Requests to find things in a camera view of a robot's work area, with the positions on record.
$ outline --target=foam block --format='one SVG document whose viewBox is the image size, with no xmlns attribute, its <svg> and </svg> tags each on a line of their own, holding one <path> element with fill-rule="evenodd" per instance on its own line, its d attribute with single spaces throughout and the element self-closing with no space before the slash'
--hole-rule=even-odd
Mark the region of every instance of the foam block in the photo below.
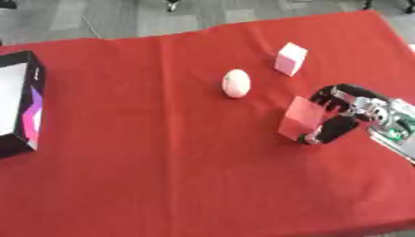
<svg viewBox="0 0 415 237">
<path fill-rule="evenodd" d="M 324 111 L 323 107 L 297 96 L 285 113 L 278 133 L 296 141 L 299 135 L 317 129 L 321 124 Z"/>
<path fill-rule="evenodd" d="M 287 76 L 294 76 L 303 65 L 308 50 L 298 45 L 288 43 L 278 53 L 274 68 Z"/>
</svg>

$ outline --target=floor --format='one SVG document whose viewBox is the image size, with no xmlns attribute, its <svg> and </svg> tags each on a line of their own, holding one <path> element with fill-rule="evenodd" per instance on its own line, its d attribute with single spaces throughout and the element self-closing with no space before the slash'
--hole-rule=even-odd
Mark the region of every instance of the floor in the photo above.
<svg viewBox="0 0 415 237">
<path fill-rule="evenodd" d="M 5 44 L 96 35 L 106 39 L 160 35 L 223 23 L 352 11 L 363 6 L 363 0 L 182 0 L 175 12 L 167 13 L 162 0 L 19 2 L 19 10 L 0 9 L 0 39 Z M 406 6 L 406 0 L 373 0 L 373 8 L 383 13 L 406 42 L 415 44 L 415 14 L 403 14 Z M 412 237 L 415 231 L 381 236 Z"/>
</svg>

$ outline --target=wire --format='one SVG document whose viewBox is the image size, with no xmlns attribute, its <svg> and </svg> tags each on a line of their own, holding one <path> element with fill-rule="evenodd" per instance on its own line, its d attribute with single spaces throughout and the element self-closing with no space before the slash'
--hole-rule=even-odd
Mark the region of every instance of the wire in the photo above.
<svg viewBox="0 0 415 237">
<path fill-rule="evenodd" d="M 91 33 L 98 39 L 102 39 L 102 37 L 94 30 L 94 27 L 91 25 L 91 23 L 88 21 L 88 19 L 86 19 L 86 17 L 84 17 L 83 15 L 81 15 L 81 18 L 83 19 L 83 21 L 85 21 L 85 24 L 88 26 L 88 29 L 91 31 Z"/>
</svg>

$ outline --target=ball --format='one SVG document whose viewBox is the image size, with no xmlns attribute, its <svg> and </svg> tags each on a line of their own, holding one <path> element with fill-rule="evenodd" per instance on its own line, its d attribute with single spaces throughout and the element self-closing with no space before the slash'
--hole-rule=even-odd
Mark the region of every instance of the ball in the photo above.
<svg viewBox="0 0 415 237">
<path fill-rule="evenodd" d="M 233 69 L 226 73 L 222 81 L 223 91 L 231 98 L 244 97 L 251 88 L 248 74 L 240 69 Z"/>
</svg>

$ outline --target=product box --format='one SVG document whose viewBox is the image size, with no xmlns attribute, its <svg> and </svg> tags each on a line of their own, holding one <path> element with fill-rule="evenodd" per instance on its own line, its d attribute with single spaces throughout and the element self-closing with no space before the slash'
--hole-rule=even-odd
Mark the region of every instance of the product box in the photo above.
<svg viewBox="0 0 415 237">
<path fill-rule="evenodd" d="M 33 52 L 0 56 L 0 157 L 37 149 L 44 77 Z"/>
</svg>

